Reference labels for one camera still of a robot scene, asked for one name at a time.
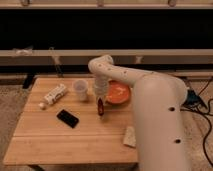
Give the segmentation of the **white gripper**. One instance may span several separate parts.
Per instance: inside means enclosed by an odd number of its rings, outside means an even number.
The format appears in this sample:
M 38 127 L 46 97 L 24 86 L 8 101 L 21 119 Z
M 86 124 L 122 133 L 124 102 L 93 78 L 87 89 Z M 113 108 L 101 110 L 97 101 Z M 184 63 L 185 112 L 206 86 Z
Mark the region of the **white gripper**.
M 102 112 L 101 112 L 101 117 L 104 116 L 105 114 L 105 106 L 104 106 L 104 99 L 106 98 L 106 95 L 107 95 L 107 92 L 108 92 L 108 87 L 109 87 L 109 84 L 108 84 L 108 80 L 107 79 L 100 79 L 100 78 L 97 78 L 94 80 L 94 85 L 93 85 L 93 91 L 95 93 L 95 96 L 96 96 L 96 104 L 97 106 L 99 106 L 99 99 L 101 98 L 101 102 L 102 102 L 102 105 L 101 105 L 101 109 L 102 109 Z

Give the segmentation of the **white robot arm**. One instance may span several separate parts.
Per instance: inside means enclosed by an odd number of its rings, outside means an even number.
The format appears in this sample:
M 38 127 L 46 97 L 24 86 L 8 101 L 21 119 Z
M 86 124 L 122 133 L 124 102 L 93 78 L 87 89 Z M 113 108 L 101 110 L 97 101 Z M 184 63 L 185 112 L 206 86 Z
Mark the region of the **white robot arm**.
M 94 92 L 106 95 L 109 79 L 132 88 L 133 122 L 140 171 L 192 171 L 187 155 L 181 105 L 187 86 L 159 72 L 119 67 L 109 55 L 89 61 Z

